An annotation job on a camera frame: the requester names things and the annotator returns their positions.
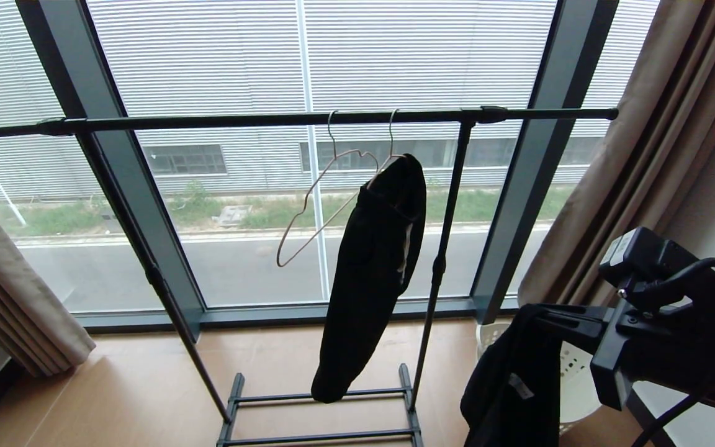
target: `dark gray window mullion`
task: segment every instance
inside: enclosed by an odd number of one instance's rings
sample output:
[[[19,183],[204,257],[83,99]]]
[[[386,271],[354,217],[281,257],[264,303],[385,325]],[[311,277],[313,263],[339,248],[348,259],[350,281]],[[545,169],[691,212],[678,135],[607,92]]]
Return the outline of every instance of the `dark gray window mullion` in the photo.
[[[117,94],[86,7],[80,1],[41,0],[32,6],[28,2],[19,3],[38,56],[65,113],[88,118],[125,116],[125,107]],[[40,17],[30,20],[30,14]],[[36,29],[46,27],[48,30]],[[63,69],[60,81],[52,79],[52,71],[56,71],[52,67],[56,65]],[[58,82],[70,85],[58,88]],[[187,330],[197,338],[204,301],[136,135],[132,131],[115,130],[98,132],[95,137],[97,149],[107,160],[110,173],[119,185],[128,214],[139,228],[148,255],[153,258],[141,259],[143,265],[151,261],[156,264],[171,295],[176,298],[177,309],[184,317]],[[168,311],[176,307],[163,304]]]
[[[617,0],[561,0],[529,107],[581,107],[617,5]],[[536,120],[520,130],[470,293],[480,323],[492,322],[504,302],[573,124]]]

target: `hanging black clothing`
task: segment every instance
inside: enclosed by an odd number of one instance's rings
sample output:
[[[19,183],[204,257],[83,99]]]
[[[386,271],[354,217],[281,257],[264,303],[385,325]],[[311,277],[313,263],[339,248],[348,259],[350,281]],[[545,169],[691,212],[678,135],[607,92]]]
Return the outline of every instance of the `hanging black clothing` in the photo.
[[[465,447],[557,447],[562,340],[536,325],[547,312],[523,306],[479,359],[460,402]]]
[[[343,398],[363,371],[410,283],[423,239],[426,182],[414,156],[364,184],[338,249],[313,399]]]

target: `curtain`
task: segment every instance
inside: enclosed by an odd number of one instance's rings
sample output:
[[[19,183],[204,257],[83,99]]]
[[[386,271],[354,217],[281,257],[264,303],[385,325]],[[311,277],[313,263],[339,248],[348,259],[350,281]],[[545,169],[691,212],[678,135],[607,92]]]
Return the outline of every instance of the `curtain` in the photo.
[[[1,226],[0,345],[33,376],[68,370],[96,347]]]
[[[715,147],[715,1],[661,0],[599,154],[519,287],[525,303],[608,305],[614,238],[662,232]]]

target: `wire hanger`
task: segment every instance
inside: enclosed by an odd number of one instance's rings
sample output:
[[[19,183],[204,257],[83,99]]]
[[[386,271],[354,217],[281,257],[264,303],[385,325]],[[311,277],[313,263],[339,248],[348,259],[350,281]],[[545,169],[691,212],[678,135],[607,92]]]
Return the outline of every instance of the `wire hanger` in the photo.
[[[394,158],[407,158],[405,155],[394,155],[393,153],[393,117],[395,114],[397,114],[397,111],[399,109],[394,109],[391,112],[391,119],[388,121],[388,135],[391,136],[391,145],[388,150],[388,158],[385,159],[385,161],[382,162],[380,165],[380,168],[377,170],[377,173],[369,180],[369,184],[367,184],[366,189],[371,189],[372,184],[374,184],[374,181],[377,180],[377,176],[380,175],[380,170],[385,169],[385,166],[388,164],[389,161],[391,161]]]
[[[327,135],[330,136],[330,141],[333,142],[333,159],[330,160],[330,163],[327,163],[327,166],[324,168],[322,173],[320,173],[320,175],[318,175],[318,177],[313,182],[313,184],[310,185],[310,189],[307,190],[307,192],[305,193],[305,199],[303,200],[302,211],[296,213],[294,215],[294,217],[292,217],[292,221],[289,222],[289,226],[287,226],[286,231],[283,232],[283,237],[281,238],[281,243],[278,244],[278,246],[277,246],[277,254],[275,256],[275,263],[277,264],[278,267],[285,267],[285,266],[289,265],[289,263],[292,260],[294,260],[294,258],[296,258],[296,256],[299,255],[300,252],[303,251],[303,249],[311,241],[313,241],[314,238],[317,237],[318,234],[320,234],[324,229],[326,229],[327,225],[330,224],[330,222],[335,218],[335,216],[338,215],[338,213],[340,213],[341,211],[343,211],[343,209],[345,209],[345,207],[349,204],[349,202],[351,202],[352,199],[354,199],[355,196],[360,192],[360,190],[358,190],[352,196],[350,196],[350,198],[346,202],[344,202],[343,205],[341,205],[341,207],[338,209],[338,211],[336,211],[332,216],[330,216],[330,218],[327,221],[325,221],[325,223],[322,225],[322,227],[320,229],[316,230],[316,232],[312,235],[312,237],[310,237],[309,240],[305,241],[303,246],[301,246],[297,251],[294,252],[294,255],[292,255],[292,257],[290,257],[288,260],[286,260],[285,263],[281,263],[281,250],[283,250],[283,244],[286,242],[286,237],[289,235],[289,231],[292,230],[292,225],[294,225],[294,221],[298,217],[300,217],[301,215],[304,214],[305,210],[307,209],[307,200],[310,196],[310,193],[313,191],[316,184],[318,184],[318,181],[322,180],[322,177],[324,176],[324,174],[327,172],[327,170],[330,169],[330,167],[333,165],[333,163],[335,163],[335,161],[338,160],[338,158],[341,158],[342,156],[345,156],[345,155],[349,155],[350,153],[357,153],[357,155],[360,156],[361,158],[363,158],[363,156],[371,156],[372,160],[374,160],[375,166],[377,167],[377,170],[374,173],[374,177],[376,177],[377,174],[380,173],[380,161],[378,161],[377,157],[374,156],[370,152],[363,152],[360,149],[352,149],[352,150],[347,150],[346,152],[338,153],[338,151],[336,150],[336,147],[335,147],[335,137],[333,137],[333,132],[332,132],[332,130],[330,130],[330,121],[333,119],[333,114],[335,114],[335,112],[337,112],[337,111],[332,111],[332,112],[330,112],[330,115],[327,116]]]

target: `clothes rack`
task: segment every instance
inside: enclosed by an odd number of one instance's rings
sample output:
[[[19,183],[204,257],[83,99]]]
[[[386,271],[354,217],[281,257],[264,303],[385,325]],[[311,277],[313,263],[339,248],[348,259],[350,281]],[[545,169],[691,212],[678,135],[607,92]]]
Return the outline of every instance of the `clothes rack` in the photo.
[[[332,116],[331,124],[386,124],[393,112],[353,112],[338,113]],[[139,257],[148,282],[151,283],[157,295],[167,309],[173,326],[179,333],[184,346],[189,353],[193,363],[201,376],[202,381],[214,400],[219,413],[222,416],[223,424],[218,446],[232,445],[269,445],[284,444],[304,441],[335,441],[345,439],[360,438],[389,438],[390,436],[409,436],[414,447],[423,447],[421,427],[418,421],[418,414],[415,408],[420,390],[423,365],[425,364],[426,348],[429,343],[432,322],[434,320],[434,309],[437,303],[437,296],[443,274],[446,271],[446,249],[448,248],[449,233],[454,220],[454,209],[457,204],[457,193],[462,179],[462,168],[465,164],[465,154],[468,149],[470,133],[476,124],[491,124],[508,119],[615,119],[618,110],[610,109],[553,109],[536,110],[520,109],[508,110],[504,107],[476,107],[457,110],[444,111],[397,111],[393,115],[394,124],[402,122],[459,122],[459,136],[457,136],[457,148],[454,156],[454,170],[449,184],[448,198],[446,199],[446,211],[443,217],[443,229],[440,236],[438,254],[435,256],[432,265],[432,286],[429,291],[428,305],[426,306],[425,325],[421,337],[421,345],[417,366],[415,368],[415,380],[411,383],[407,365],[402,363],[399,367],[400,387],[385,388],[377,390],[350,391],[347,396],[381,396],[397,395],[405,399],[405,406],[408,416],[407,429],[399,430],[375,430],[355,433],[330,433],[329,435],[310,436],[286,436],[285,438],[258,438],[258,439],[231,439],[233,424],[236,421],[236,413],[240,404],[265,404],[266,402],[300,402],[310,399],[310,394],[280,394],[269,396],[245,397],[241,395],[242,387],[245,383],[243,374],[236,374],[233,380],[233,387],[228,399],[228,405],[222,402],[211,378],[200,358],[195,347],[195,340],[191,335],[188,326],[181,316],[175,297],[164,282],[162,272],[156,267],[153,255],[148,251],[142,240],[140,229],[130,217],[128,207],[119,193],[117,181],[110,174],[105,156],[100,150],[88,150],[91,168],[96,173],[101,186],[110,205],[113,207],[117,218],[123,226],[125,234],[132,244],[134,251]],[[245,115],[222,115],[222,116],[171,116],[171,117],[151,117],[151,118],[111,118],[111,119],[87,119],[87,118],[57,118],[48,119],[31,125],[12,125],[12,127],[0,127],[0,138],[17,135],[76,135],[82,143],[83,148],[96,148],[97,142],[93,133],[106,130],[158,130],[158,129],[193,129],[211,127],[276,127],[277,125],[324,125],[327,124],[327,113],[301,113],[301,114],[245,114]]]

